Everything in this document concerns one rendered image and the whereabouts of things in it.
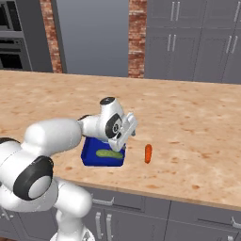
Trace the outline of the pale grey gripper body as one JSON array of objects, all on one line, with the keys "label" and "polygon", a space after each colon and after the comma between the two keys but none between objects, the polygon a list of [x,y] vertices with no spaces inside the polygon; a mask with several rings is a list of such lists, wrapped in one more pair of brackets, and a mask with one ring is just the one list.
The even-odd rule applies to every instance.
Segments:
[{"label": "pale grey gripper body", "polygon": [[128,113],[123,121],[118,134],[108,140],[108,144],[111,149],[115,152],[119,152],[124,144],[127,142],[128,137],[135,131],[137,128],[137,119],[133,113]]}]

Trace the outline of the grey wall cupboard run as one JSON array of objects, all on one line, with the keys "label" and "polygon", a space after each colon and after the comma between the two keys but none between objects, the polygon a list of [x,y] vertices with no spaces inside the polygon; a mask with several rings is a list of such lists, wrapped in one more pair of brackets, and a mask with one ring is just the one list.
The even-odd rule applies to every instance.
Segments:
[{"label": "grey wall cupboard run", "polygon": [[241,84],[241,0],[148,0],[144,76]]}]

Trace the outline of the grey drawer front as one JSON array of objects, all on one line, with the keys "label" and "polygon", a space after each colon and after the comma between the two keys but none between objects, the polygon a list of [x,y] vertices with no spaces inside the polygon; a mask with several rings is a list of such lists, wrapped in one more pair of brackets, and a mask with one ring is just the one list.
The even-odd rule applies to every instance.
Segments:
[{"label": "grey drawer front", "polygon": [[137,212],[144,211],[145,199],[142,196],[98,188],[90,188],[88,191],[93,199],[111,201],[112,198],[115,197],[115,201],[112,206],[102,205],[104,207],[127,209]]},{"label": "grey drawer front", "polygon": [[173,201],[169,210],[169,221],[241,232],[232,226],[231,217],[241,223],[241,211],[178,201]]}]

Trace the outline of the green cucumber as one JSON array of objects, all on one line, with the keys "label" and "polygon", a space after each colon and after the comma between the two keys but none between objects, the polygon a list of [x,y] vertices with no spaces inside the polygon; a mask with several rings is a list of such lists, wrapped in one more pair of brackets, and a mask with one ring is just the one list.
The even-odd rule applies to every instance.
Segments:
[{"label": "green cucumber", "polygon": [[114,152],[112,150],[104,150],[104,149],[97,150],[96,155],[102,158],[115,158],[115,159],[123,158],[122,153]]}]

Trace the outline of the grey cupboard door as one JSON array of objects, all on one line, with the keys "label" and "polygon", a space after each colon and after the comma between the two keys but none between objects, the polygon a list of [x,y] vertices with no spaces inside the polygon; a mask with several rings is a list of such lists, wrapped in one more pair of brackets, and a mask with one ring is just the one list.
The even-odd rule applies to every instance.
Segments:
[{"label": "grey cupboard door", "polygon": [[241,241],[241,233],[237,231],[169,221],[165,241],[228,241],[228,235],[233,241]]},{"label": "grey cupboard door", "polygon": [[[103,234],[102,239],[98,239],[96,233],[96,223],[95,223],[95,215],[97,212],[101,213],[101,231]],[[84,223],[86,224],[87,228],[92,232],[95,237],[96,241],[106,241],[106,234],[105,234],[105,222],[104,222],[104,210],[102,208],[92,207],[89,213],[83,218]]]},{"label": "grey cupboard door", "polygon": [[10,220],[6,220],[5,217],[2,216],[2,207],[0,207],[0,236],[18,240],[19,236]]},{"label": "grey cupboard door", "polygon": [[104,212],[105,224],[107,214],[112,215],[112,241],[164,241],[165,219],[109,209]]},{"label": "grey cupboard door", "polygon": [[23,241],[50,241],[57,231],[56,209],[19,213]]}]

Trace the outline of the blue tray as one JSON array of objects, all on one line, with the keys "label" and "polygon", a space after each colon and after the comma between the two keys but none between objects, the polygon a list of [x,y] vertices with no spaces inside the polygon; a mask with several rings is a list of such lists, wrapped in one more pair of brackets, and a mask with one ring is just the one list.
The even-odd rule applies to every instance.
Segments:
[{"label": "blue tray", "polygon": [[95,137],[87,137],[81,152],[83,164],[89,167],[121,167],[123,165],[125,148],[118,152],[122,153],[122,159],[98,157],[96,151],[100,149],[112,150],[108,143],[104,143]]}]

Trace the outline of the grey tall oven housing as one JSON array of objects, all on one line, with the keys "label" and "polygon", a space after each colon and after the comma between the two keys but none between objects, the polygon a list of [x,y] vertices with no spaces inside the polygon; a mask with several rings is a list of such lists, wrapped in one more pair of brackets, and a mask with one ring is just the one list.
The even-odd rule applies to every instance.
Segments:
[{"label": "grey tall oven housing", "polygon": [[51,0],[16,0],[16,5],[32,70],[62,73]]}]

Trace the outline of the black built-in microwave oven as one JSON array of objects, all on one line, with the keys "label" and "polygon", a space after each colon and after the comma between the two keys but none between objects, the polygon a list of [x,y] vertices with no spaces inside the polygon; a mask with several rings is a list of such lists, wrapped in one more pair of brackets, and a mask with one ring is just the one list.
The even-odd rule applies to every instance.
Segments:
[{"label": "black built-in microwave oven", "polygon": [[0,31],[21,31],[21,20],[12,0],[0,0]]}]

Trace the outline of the orange carrot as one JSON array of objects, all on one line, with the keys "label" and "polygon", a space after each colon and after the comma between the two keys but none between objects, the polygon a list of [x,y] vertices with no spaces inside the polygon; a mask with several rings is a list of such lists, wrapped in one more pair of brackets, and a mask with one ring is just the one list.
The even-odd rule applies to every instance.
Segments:
[{"label": "orange carrot", "polygon": [[151,144],[145,146],[145,163],[149,164],[152,159],[153,147]]}]

